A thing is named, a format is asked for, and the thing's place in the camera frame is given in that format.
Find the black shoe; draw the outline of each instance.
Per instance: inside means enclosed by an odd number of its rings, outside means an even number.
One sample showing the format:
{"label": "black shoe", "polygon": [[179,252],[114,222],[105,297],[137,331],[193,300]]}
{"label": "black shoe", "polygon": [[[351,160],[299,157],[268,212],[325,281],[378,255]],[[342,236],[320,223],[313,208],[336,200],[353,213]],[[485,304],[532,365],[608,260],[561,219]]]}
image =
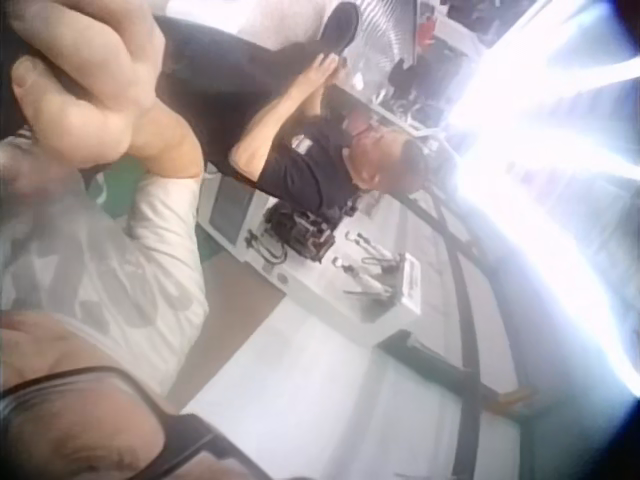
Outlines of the black shoe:
{"label": "black shoe", "polygon": [[353,43],[360,26],[360,9],[355,3],[342,2],[334,8],[320,35],[320,43],[332,53],[342,55]]}

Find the eyeglasses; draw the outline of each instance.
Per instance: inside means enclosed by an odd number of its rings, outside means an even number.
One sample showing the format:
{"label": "eyeglasses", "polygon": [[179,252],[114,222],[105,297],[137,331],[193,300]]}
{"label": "eyeglasses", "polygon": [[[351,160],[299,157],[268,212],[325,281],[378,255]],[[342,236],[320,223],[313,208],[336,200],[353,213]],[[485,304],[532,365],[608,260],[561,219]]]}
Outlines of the eyeglasses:
{"label": "eyeglasses", "polygon": [[111,367],[6,390],[0,427],[3,460],[26,478],[188,479],[226,464],[271,480],[201,418],[168,414],[135,379]]}

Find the short hair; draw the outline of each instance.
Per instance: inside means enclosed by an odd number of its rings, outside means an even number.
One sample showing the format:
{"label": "short hair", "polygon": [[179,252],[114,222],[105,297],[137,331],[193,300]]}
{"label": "short hair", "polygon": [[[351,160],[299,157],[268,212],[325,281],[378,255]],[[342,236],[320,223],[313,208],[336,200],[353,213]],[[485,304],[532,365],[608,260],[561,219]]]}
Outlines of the short hair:
{"label": "short hair", "polygon": [[407,195],[420,190],[429,178],[427,156],[416,140],[404,142],[393,177],[391,193]]}

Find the green surface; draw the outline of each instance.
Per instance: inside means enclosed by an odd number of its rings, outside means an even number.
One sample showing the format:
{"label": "green surface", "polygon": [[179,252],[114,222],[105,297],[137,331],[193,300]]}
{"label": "green surface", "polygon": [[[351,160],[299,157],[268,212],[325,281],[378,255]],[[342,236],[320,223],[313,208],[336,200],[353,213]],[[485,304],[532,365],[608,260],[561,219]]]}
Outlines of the green surface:
{"label": "green surface", "polygon": [[[143,175],[144,168],[138,160],[132,157],[120,160],[104,172],[104,185],[107,194],[102,208],[111,218],[119,219],[129,213],[135,198],[136,186]],[[98,200],[103,196],[103,193],[102,185],[94,180],[89,187],[89,196]],[[223,247],[200,225],[196,226],[196,238],[202,263],[211,260],[223,251]]]}

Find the person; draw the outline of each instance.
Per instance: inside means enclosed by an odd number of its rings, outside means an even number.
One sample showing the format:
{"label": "person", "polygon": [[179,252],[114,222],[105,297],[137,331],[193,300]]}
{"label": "person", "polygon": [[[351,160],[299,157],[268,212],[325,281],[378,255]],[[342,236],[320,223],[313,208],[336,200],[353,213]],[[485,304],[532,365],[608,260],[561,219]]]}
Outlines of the person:
{"label": "person", "polygon": [[[0,143],[1,478],[268,479],[163,400],[207,313],[203,157],[155,94],[164,39],[141,0],[13,0],[30,126]],[[78,168],[147,170],[123,231]]]}
{"label": "person", "polygon": [[318,40],[275,52],[159,18],[169,51],[159,95],[187,119],[220,173],[294,208],[341,208],[361,191],[411,193],[428,173],[416,141],[394,128],[350,132],[344,116],[323,109],[346,95],[333,84],[359,18],[354,4],[341,3]]}

